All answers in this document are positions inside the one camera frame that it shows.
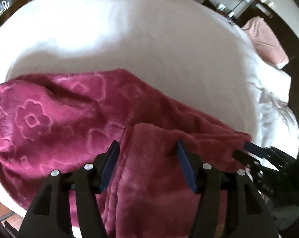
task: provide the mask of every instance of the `dark wooden headboard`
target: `dark wooden headboard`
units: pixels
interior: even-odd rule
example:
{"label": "dark wooden headboard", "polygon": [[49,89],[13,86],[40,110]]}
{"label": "dark wooden headboard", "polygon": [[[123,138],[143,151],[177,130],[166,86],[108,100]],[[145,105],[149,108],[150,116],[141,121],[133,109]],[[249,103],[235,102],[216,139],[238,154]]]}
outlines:
{"label": "dark wooden headboard", "polygon": [[262,17],[270,26],[289,57],[290,62],[282,70],[292,77],[289,107],[299,121],[299,39],[287,23],[260,0],[254,0],[236,19],[236,24],[242,27],[248,20],[256,16]]}

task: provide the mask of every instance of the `pink fleece blanket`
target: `pink fleece blanket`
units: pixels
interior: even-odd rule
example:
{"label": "pink fleece blanket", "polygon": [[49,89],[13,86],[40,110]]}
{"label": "pink fleece blanket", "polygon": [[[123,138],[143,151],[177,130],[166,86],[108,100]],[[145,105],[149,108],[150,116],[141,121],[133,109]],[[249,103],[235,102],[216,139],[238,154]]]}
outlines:
{"label": "pink fleece blanket", "polygon": [[[187,237],[200,196],[187,188],[176,142],[236,171],[242,166],[231,154],[250,136],[121,69],[31,74],[0,85],[0,181],[25,209],[50,171],[77,170],[113,140],[121,147],[117,168],[97,196],[109,237]],[[78,225],[73,193],[70,204]]]}

